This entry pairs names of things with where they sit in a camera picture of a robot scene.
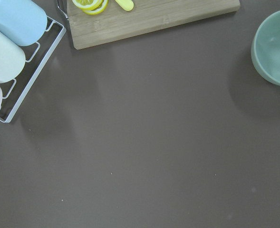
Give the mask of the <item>yellow plastic knife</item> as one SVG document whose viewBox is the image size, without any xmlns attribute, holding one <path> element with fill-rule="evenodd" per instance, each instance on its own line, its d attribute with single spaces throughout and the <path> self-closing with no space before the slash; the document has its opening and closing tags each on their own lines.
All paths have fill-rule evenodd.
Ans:
<svg viewBox="0 0 280 228">
<path fill-rule="evenodd" d="M 132 0 L 116 0 L 116 3 L 125 11 L 131 11 L 134 8 Z"/>
</svg>

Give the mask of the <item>lemon slice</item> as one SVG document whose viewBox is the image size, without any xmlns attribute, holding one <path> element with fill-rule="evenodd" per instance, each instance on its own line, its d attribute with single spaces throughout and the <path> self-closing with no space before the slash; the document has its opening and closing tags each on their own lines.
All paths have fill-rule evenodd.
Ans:
<svg viewBox="0 0 280 228">
<path fill-rule="evenodd" d="M 81 10 L 94 10 L 102 0 L 72 0 L 73 4 Z"/>
<path fill-rule="evenodd" d="M 87 15 L 97 15 L 102 13 L 108 5 L 108 0 L 100 0 L 99 5 L 94 9 L 83 9 L 82 11 Z"/>
</svg>

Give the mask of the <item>green bowl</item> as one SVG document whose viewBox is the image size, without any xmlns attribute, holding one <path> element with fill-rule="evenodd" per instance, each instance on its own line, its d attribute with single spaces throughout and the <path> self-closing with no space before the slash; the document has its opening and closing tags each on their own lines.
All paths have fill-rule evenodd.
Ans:
<svg viewBox="0 0 280 228">
<path fill-rule="evenodd" d="M 261 77 L 280 86 L 280 10 L 258 27 L 251 44 L 251 60 Z"/>
</svg>

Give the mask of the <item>pale green plastic cup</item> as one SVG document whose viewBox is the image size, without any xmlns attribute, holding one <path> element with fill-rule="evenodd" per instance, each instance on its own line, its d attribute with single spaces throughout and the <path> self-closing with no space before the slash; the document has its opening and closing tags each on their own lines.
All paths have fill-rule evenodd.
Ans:
<svg viewBox="0 0 280 228">
<path fill-rule="evenodd" d="M 0 32 L 0 83 L 17 77 L 25 62 L 24 51 Z"/>
</svg>

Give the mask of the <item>bamboo cutting board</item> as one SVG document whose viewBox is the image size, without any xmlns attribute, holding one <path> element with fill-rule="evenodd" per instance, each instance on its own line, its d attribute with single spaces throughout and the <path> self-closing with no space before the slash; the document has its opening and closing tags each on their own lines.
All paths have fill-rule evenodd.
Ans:
<svg viewBox="0 0 280 228">
<path fill-rule="evenodd" d="M 97 15 L 85 14 L 67 1 L 75 49 L 89 48 L 169 27 L 214 17 L 240 8 L 239 0 L 135 0 L 131 11 L 114 0 Z"/>
</svg>

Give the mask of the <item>blue plastic cup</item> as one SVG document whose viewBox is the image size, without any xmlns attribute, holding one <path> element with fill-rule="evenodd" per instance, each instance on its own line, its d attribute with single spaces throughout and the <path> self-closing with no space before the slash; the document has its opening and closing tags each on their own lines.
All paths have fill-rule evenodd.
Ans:
<svg viewBox="0 0 280 228">
<path fill-rule="evenodd" d="M 0 32 L 19 46 L 37 42 L 47 23 L 45 11 L 31 0 L 0 0 Z"/>
</svg>

